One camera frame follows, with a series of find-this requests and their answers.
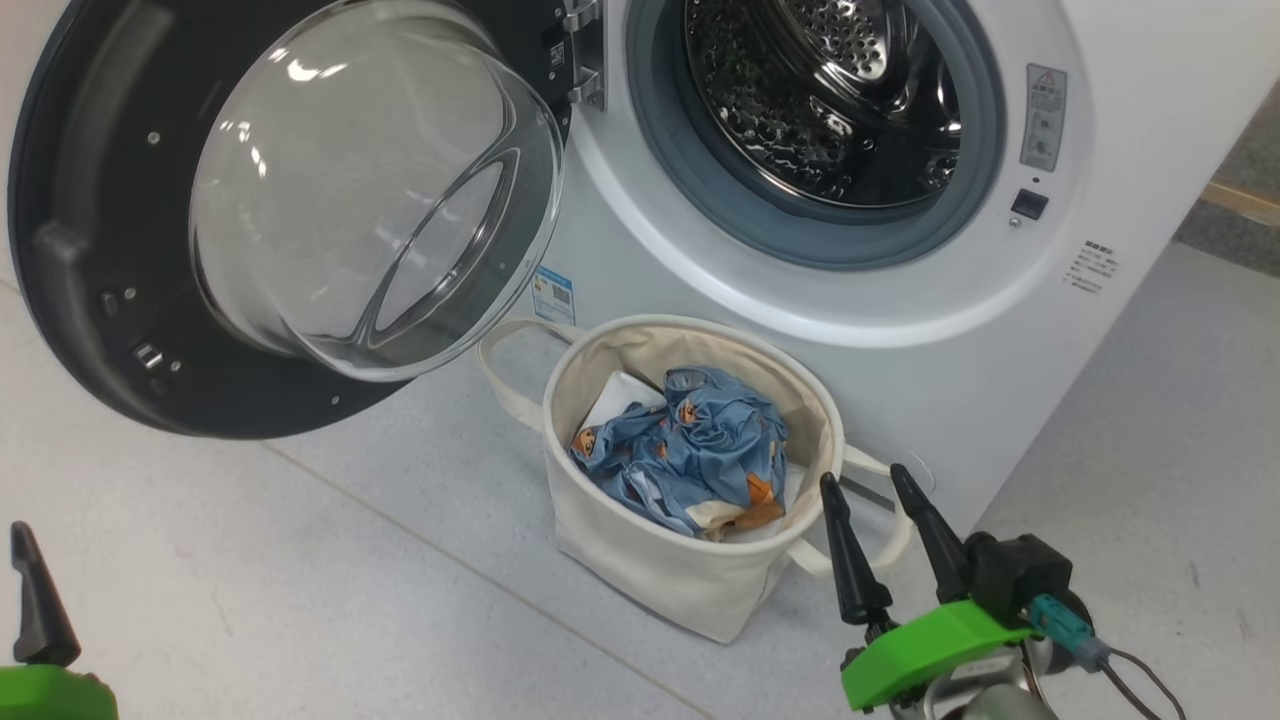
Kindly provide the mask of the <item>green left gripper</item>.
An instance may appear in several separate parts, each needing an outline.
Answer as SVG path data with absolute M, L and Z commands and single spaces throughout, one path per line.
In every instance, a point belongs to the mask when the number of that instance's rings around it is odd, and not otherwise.
M 1 667 L 1 719 L 119 719 L 108 684 L 68 669 L 81 643 L 29 524 L 10 525 L 10 547 L 20 575 L 13 656 L 22 665 Z

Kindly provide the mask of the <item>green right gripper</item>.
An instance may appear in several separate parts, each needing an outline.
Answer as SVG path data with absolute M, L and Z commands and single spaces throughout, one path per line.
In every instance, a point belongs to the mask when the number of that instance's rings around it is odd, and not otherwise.
M 864 647 L 841 669 L 850 708 L 864 714 L 901 703 L 936 678 L 1036 634 L 1021 619 L 1007 626 L 966 600 L 972 566 L 964 543 L 902 464 L 890 465 L 890 479 L 922 538 L 943 603 L 901 625 L 891 621 L 892 596 L 877 580 L 850 525 L 849 502 L 836 475 L 827 471 L 819 480 L 838 614 L 849 625 L 867 626 Z

